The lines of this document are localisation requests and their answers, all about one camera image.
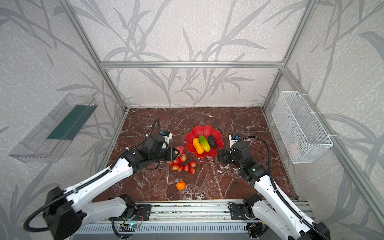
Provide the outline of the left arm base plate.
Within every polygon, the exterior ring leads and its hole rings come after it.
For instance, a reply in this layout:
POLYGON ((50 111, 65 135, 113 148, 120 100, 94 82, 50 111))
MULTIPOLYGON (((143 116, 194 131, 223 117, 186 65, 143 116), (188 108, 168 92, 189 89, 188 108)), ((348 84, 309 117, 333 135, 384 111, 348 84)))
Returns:
POLYGON ((129 221, 148 221, 150 218, 152 205, 130 205, 120 216, 123 220, 129 221))

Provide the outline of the yellow fake fruit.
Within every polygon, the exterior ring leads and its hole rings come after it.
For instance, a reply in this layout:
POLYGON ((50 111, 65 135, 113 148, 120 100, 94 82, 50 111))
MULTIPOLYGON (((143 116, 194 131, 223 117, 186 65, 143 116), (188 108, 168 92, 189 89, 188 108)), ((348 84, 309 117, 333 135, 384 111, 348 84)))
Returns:
POLYGON ((200 141, 198 138, 195 138, 193 140, 193 146, 195 147, 195 150, 199 155, 203 154, 205 152, 203 146, 200 144, 200 141))

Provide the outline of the green yellow fake cucumber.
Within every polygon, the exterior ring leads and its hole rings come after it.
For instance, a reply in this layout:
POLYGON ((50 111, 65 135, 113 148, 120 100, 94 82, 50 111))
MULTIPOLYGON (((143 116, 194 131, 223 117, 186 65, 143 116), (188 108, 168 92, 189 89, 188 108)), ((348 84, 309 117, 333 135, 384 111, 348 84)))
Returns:
POLYGON ((203 135, 199 135, 199 141, 200 144, 203 146, 205 152, 209 152, 211 150, 208 140, 203 135))

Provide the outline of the black fake avocado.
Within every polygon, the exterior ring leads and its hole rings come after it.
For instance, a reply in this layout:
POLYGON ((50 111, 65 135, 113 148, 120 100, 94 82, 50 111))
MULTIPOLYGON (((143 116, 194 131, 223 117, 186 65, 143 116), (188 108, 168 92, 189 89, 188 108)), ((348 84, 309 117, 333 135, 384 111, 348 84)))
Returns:
POLYGON ((213 135, 208 136, 208 143, 211 148, 214 148, 214 149, 217 148, 217 141, 213 135))

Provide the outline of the orange fake tangerine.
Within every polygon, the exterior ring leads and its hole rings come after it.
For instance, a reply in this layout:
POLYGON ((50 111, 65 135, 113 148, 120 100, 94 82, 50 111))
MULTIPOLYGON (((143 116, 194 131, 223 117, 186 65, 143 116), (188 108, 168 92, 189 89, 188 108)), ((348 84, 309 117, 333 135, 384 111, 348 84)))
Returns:
POLYGON ((185 187, 186 187, 186 183, 183 182, 183 181, 177 182, 177 184, 176 184, 176 188, 177 188, 177 190, 179 190, 179 191, 184 190, 185 187))

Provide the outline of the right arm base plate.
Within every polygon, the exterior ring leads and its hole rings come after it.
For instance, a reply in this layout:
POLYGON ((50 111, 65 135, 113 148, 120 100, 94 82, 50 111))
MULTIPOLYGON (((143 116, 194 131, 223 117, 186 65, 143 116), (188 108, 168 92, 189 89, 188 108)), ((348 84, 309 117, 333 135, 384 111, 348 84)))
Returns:
POLYGON ((245 211, 243 204, 235 204, 233 202, 228 202, 227 204, 228 210, 230 211, 231 220, 255 220, 256 217, 247 213, 245 211))

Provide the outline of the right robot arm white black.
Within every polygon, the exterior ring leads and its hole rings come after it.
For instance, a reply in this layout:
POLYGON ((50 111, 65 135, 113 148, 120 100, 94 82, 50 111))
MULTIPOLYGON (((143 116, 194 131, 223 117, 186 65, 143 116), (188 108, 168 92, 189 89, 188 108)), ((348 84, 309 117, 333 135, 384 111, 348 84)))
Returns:
POLYGON ((300 210, 278 187, 271 169, 254 161, 244 141, 234 143, 229 150, 220 150, 218 160, 233 164, 239 174, 258 192, 244 200, 247 216, 261 220, 282 240, 329 240, 330 230, 300 210))

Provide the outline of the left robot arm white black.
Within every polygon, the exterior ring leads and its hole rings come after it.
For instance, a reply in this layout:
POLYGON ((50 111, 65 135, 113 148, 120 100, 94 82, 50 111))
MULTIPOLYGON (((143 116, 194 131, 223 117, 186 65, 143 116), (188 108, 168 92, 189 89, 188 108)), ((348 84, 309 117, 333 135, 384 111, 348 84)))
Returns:
POLYGON ((24 230, 32 233, 49 231, 55 240, 65 240, 87 224, 134 214, 134 203, 128 196, 98 203, 93 200, 151 163, 175 160, 180 151, 169 145, 172 137, 168 131, 148 135, 140 149, 124 151, 113 164, 88 179, 64 190, 59 187, 50 190, 45 205, 25 220, 24 230))

